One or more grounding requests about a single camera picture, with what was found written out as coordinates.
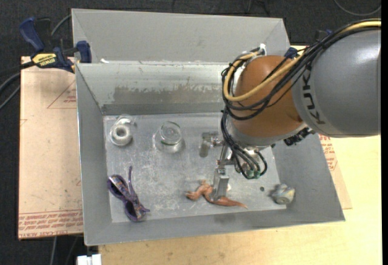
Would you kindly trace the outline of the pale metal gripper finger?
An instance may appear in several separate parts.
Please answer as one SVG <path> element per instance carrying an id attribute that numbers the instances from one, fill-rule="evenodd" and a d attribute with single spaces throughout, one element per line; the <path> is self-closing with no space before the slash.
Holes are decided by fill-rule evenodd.
<path id="1" fill-rule="evenodd" d="M 224 167 L 217 167 L 213 177 L 213 200 L 220 200 L 221 197 L 226 196 L 228 183 L 229 176 L 227 175 L 226 169 Z"/>
<path id="2" fill-rule="evenodd" d="M 210 148 L 219 146 L 220 139 L 217 132 L 206 132 L 201 135 L 202 142 L 199 147 L 200 157 L 206 157 L 209 154 Z"/>

